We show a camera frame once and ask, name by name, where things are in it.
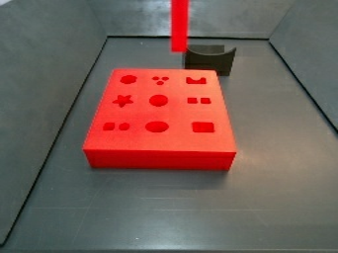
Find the gray floor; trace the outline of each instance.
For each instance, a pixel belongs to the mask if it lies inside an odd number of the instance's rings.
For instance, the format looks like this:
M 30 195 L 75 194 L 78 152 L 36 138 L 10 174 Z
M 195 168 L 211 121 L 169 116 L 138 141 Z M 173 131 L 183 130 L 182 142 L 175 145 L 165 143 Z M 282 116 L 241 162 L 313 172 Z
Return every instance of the gray floor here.
M 167 39 L 111 39 L 4 250 L 338 249 L 338 138 L 266 41 L 222 78 L 229 173 L 92 170 L 82 143 L 112 68 L 179 68 Z

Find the small circular hole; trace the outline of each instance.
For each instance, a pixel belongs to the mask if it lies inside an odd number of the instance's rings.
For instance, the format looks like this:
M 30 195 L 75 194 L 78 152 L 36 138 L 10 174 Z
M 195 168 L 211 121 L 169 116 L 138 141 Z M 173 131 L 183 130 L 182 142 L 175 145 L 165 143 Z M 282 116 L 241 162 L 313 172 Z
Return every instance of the small circular hole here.
M 130 125 L 129 123 L 122 123 L 122 124 L 119 125 L 119 130 L 129 130 L 130 127 L 131 127 L 131 125 Z
M 169 97 L 165 95 L 154 95 L 150 99 L 150 103 L 155 107 L 162 107 L 169 103 Z

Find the rectangular hole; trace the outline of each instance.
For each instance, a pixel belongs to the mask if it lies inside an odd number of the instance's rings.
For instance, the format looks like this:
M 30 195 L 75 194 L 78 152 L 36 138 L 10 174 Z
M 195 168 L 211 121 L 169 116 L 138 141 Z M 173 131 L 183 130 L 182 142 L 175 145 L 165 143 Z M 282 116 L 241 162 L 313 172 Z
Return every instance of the rectangular hole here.
M 194 122 L 193 131 L 194 132 L 214 132 L 215 131 L 214 123 Z

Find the square hole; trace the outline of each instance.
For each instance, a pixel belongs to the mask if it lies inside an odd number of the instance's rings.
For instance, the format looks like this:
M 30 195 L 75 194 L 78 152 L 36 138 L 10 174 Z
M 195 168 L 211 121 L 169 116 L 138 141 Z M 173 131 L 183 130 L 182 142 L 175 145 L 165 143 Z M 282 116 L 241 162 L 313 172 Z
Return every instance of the square hole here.
M 210 98 L 201 98 L 201 103 L 202 104 L 211 104 Z
M 187 104 L 197 104 L 197 98 L 187 98 Z

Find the circular hole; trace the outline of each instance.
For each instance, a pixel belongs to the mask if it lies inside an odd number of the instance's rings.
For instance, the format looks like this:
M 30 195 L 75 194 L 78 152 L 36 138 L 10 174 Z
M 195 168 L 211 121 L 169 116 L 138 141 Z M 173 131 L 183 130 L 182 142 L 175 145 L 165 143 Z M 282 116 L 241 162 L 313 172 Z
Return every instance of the circular hole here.
M 129 123 L 122 123 L 121 125 L 119 125 L 119 130 L 129 130 L 130 129 L 130 124 Z
M 126 75 L 122 77 L 121 82 L 125 84 L 131 84 L 131 83 L 135 83 L 137 80 L 138 80 L 138 77 L 135 75 Z
M 155 107 L 162 107 L 169 103 L 169 97 L 165 95 L 154 95 L 150 99 L 150 103 Z
M 146 129 L 151 132 L 165 132 L 169 128 L 170 125 L 165 122 L 150 122 L 146 124 Z

